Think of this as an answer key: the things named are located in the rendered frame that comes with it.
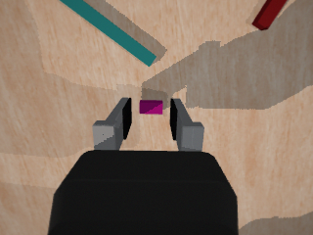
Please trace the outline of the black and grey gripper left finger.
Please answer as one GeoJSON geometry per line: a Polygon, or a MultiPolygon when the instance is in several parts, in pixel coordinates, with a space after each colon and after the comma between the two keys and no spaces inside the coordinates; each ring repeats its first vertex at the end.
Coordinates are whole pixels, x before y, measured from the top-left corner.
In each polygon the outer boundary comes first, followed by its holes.
{"type": "Polygon", "coordinates": [[[106,120],[93,125],[94,150],[119,150],[132,123],[131,98],[121,98],[106,120]]]}

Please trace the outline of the turquoise rod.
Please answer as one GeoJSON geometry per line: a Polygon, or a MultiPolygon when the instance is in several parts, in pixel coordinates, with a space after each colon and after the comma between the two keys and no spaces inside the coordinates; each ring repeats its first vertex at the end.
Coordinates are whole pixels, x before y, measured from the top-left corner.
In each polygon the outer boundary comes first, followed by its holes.
{"type": "Polygon", "coordinates": [[[60,0],[148,67],[157,57],[83,0],[60,0]]]}

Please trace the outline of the dark red rod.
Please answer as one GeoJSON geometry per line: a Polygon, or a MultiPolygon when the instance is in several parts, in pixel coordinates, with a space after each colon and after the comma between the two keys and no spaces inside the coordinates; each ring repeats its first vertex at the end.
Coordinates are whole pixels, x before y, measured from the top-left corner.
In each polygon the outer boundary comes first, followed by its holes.
{"type": "Polygon", "coordinates": [[[266,0],[252,25],[260,30],[268,29],[286,2],[287,0],[266,0]]]}

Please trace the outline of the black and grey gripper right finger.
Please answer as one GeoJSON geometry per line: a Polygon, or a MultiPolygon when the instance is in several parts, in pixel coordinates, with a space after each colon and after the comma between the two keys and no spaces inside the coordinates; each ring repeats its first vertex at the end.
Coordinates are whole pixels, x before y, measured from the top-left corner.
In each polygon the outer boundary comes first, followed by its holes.
{"type": "Polygon", "coordinates": [[[193,122],[181,99],[170,99],[170,128],[178,151],[202,152],[204,127],[201,122],[193,122]]]}

